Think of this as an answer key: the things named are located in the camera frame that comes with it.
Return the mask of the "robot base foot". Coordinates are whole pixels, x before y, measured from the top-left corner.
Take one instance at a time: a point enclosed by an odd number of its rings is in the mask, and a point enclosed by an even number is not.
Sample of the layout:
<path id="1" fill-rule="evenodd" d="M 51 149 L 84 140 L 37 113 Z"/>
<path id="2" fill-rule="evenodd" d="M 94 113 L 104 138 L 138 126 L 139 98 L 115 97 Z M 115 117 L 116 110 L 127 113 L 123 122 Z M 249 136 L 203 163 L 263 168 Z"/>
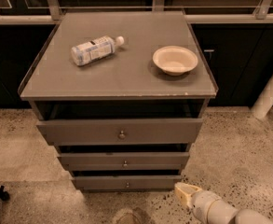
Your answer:
<path id="1" fill-rule="evenodd" d="M 150 224 L 150 217 L 140 208 L 123 208 L 114 215 L 112 224 Z"/>

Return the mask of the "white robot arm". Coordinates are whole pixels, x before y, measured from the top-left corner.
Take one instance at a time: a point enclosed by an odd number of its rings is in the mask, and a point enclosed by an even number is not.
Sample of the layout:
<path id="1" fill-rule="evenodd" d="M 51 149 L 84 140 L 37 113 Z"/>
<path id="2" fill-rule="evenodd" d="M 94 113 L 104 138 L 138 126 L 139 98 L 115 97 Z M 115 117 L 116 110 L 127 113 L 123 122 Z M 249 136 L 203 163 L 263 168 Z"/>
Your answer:
<path id="1" fill-rule="evenodd" d="M 273 224 L 251 209 L 237 209 L 212 191 L 177 182 L 174 191 L 182 206 L 202 224 Z"/>

